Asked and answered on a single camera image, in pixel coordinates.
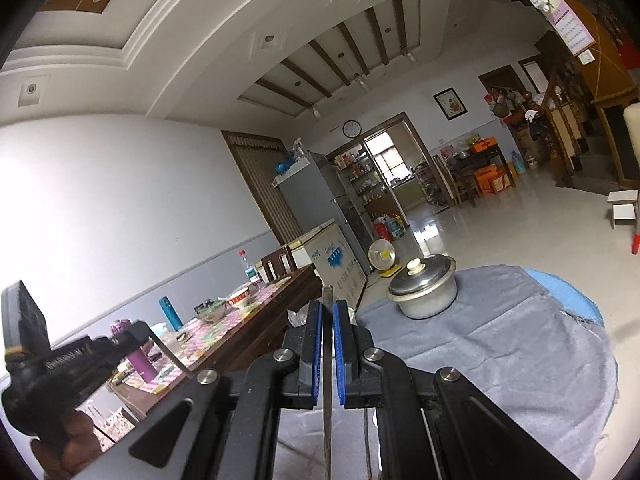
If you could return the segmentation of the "person's left hand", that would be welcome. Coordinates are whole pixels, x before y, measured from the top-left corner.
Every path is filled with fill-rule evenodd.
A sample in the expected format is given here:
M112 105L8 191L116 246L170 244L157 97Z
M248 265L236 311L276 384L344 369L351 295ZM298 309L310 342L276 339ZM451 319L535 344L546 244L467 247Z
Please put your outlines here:
M89 415L81 411L70 412L63 417L63 427L68 440L61 453L52 451L39 439L30 442L32 454L46 479L71 479L102 455Z

